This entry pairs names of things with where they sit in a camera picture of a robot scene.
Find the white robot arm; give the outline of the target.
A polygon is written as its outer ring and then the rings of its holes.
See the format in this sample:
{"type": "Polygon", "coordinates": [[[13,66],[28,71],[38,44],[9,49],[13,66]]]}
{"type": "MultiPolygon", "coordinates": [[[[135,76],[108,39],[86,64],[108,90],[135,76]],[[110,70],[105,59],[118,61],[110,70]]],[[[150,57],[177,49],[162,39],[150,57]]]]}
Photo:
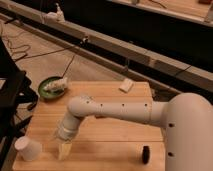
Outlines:
{"type": "Polygon", "coordinates": [[[165,171],[213,171],[213,105],[182,93],[168,102],[97,102],[75,96],[57,129],[64,141],[76,137],[85,117],[99,115],[159,127],[165,131],[165,171]]]}

